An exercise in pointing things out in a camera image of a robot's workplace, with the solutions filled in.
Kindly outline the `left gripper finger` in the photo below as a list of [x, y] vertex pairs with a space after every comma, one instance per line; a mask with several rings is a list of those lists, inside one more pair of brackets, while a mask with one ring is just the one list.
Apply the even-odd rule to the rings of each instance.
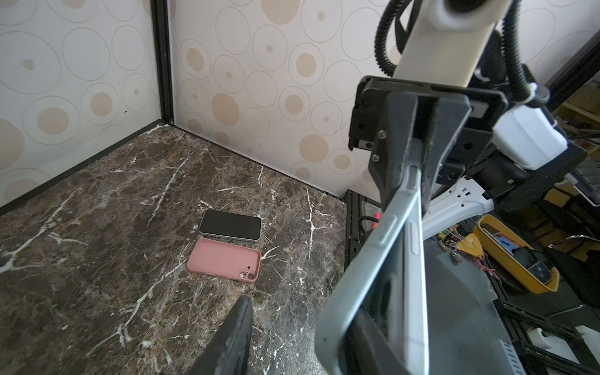
[[247, 374], [252, 330], [253, 299], [242, 295], [187, 374]]

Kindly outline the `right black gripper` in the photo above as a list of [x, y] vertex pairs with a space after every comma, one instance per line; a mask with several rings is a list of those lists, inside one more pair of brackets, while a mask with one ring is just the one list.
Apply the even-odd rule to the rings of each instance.
[[507, 108], [499, 91], [365, 76], [357, 87], [348, 146], [370, 152], [368, 170], [387, 209], [403, 182], [411, 139], [420, 140], [424, 216], [434, 184], [454, 184], [475, 164]]

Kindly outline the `pink phone case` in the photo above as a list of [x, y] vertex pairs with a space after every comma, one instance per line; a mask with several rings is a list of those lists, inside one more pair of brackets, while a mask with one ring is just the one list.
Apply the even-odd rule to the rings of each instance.
[[192, 273], [253, 284], [259, 276], [260, 251], [207, 238], [199, 239], [187, 261]]

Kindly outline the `light blue phone case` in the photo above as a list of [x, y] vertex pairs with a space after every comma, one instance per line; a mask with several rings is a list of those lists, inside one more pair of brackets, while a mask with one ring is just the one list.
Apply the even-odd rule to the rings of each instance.
[[369, 294], [411, 209], [421, 207], [420, 185], [420, 168], [408, 165], [377, 227], [320, 312], [314, 351], [329, 374], [393, 374], [401, 367], [368, 311]]

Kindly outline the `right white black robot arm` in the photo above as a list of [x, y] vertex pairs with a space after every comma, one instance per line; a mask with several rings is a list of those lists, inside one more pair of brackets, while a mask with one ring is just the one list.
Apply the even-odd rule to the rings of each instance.
[[349, 148], [370, 151], [368, 170], [383, 209], [369, 243], [395, 243], [413, 208], [427, 213], [438, 175], [469, 124], [519, 167], [536, 171], [568, 149], [545, 115], [549, 93], [520, 59], [518, 1], [427, 1], [398, 63], [385, 49], [404, 1], [387, 4], [374, 54], [382, 77], [357, 88]]

